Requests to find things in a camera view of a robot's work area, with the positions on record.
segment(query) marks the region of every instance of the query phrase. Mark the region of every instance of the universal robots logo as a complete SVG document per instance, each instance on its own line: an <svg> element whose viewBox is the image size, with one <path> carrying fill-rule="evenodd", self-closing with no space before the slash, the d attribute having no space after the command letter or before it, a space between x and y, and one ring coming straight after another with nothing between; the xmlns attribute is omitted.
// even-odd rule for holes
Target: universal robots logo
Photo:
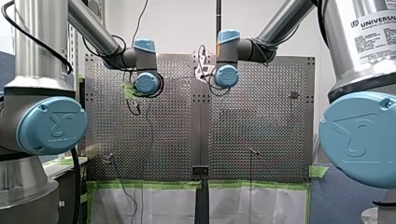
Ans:
<svg viewBox="0 0 396 224"><path fill-rule="evenodd" d="M359 20L353 21L351 24L352 28L359 26Z"/></svg>

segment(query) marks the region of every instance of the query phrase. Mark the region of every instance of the green tape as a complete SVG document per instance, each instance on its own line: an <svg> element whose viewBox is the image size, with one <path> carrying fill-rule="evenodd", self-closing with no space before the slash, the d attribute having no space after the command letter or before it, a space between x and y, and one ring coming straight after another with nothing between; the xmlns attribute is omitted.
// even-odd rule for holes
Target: green tape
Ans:
<svg viewBox="0 0 396 224"><path fill-rule="evenodd" d="M201 182L156 182L156 181L140 181L140 180L123 180L126 189L198 189ZM120 180L110 181L89 181L88 189L122 189Z"/></svg>
<svg viewBox="0 0 396 224"><path fill-rule="evenodd" d="M323 178L329 170L328 166L309 166L309 176L312 178Z"/></svg>
<svg viewBox="0 0 396 224"><path fill-rule="evenodd" d="M61 161L58 161L58 164L60 164L60 165L73 165L73 159L63 159Z"/></svg>
<svg viewBox="0 0 396 224"><path fill-rule="evenodd" d="M209 181L211 189L240 189L242 187L253 187L257 189L291 189L291 190L306 190L308 184L285 184L265 181L248 181L248 180L211 180Z"/></svg>
<svg viewBox="0 0 396 224"><path fill-rule="evenodd" d="M77 79L78 79L78 82L83 82L85 77L82 74L78 74Z"/></svg>
<svg viewBox="0 0 396 224"><path fill-rule="evenodd" d="M88 201L87 195L88 195L88 194L83 194L83 195L81 195L81 196L79 197L79 202L80 202L80 203L85 203L85 202L87 202L87 201Z"/></svg>
<svg viewBox="0 0 396 224"><path fill-rule="evenodd" d="M127 99L127 100L134 99L135 95L137 94L137 89L134 86L134 83L133 82L124 82L123 87L124 87L125 99Z"/></svg>
<svg viewBox="0 0 396 224"><path fill-rule="evenodd" d="M307 193L306 193L305 224L311 223L311 199L312 199L312 185L309 184Z"/></svg>
<svg viewBox="0 0 396 224"><path fill-rule="evenodd" d="M92 220L92 199L93 199L93 194L95 193L95 189L94 188L90 188L89 187L89 183L87 182L87 201L88 201L88 217L87 217L87 222L91 223Z"/></svg>

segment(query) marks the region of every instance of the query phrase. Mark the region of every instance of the light blue joint cap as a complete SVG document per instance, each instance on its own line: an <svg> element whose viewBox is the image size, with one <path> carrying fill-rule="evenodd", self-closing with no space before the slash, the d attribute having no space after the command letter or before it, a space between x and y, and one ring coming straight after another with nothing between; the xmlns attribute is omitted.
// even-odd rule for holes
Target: light blue joint cap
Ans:
<svg viewBox="0 0 396 224"><path fill-rule="evenodd" d="M72 98L51 97L32 106L18 126L20 148L33 155L58 155L73 148L87 129L87 115Z"/></svg>
<svg viewBox="0 0 396 224"><path fill-rule="evenodd" d="M396 96L362 91L326 110L320 142L332 163L371 187L396 188Z"/></svg>
<svg viewBox="0 0 396 224"><path fill-rule="evenodd" d="M151 95L160 88L160 80L151 73L141 73L136 78L136 88L145 95Z"/></svg>
<svg viewBox="0 0 396 224"><path fill-rule="evenodd" d="M215 75L216 85L225 89L229 89L236 85L238 80L238 69L229 64L223 65Z"/></svg>
<svg viewBox="0 0 396 224"><path fill-rule="evenodd" d="M223 30L219 32L219 44L224 44L235 39L241 38L241 34L238 30Z"/></svg>
<svg viewBox="0 0 396 224"><path fill-rule="evenodd" d="M156 53L154 41L151 39L136 39L134 47L149 53Z"/></svg>

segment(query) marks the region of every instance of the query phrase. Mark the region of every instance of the metal bracket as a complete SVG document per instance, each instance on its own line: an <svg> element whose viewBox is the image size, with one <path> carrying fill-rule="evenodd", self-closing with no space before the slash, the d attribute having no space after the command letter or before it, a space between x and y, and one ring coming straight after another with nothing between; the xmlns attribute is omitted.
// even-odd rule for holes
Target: metal bracket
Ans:
<svg viewBox="0 0 396 224"><path fill-rule="evenodd" d="M193 166L192 174L193 175L209 175L209 167L208 166Z"/></svg>
<svg viewBox="0 0 396 224"><path fill-rule="evenodd" d="M202 79L203 76L210 76L211 72L213 71L213 69L216 68L215 65L211 64L210 62L210 56L208 55L194 55L194 57L198 58L199 62L198 62L198 66L195 68L195 77L198 80L201 80L202 82L205 82L204 79Z"/></svg>

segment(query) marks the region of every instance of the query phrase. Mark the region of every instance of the white cloth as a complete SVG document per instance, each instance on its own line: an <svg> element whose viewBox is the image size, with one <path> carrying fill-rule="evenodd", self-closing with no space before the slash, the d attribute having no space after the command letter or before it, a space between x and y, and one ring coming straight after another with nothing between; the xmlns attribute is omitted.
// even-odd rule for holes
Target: white cloth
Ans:
<svg viewBox="0 0 396 224"><path fill-rule="evenodd" d="M127 189L137 202L134 224L193 224L195 189ZM91 224L130 224L135 205L122 189L97 189Z"/></svg>
<svg viewBox="0 0 396 224"><path fill-rule="evenodd" d="M307 190L210 189L211 224L305 224Z"/></svg>

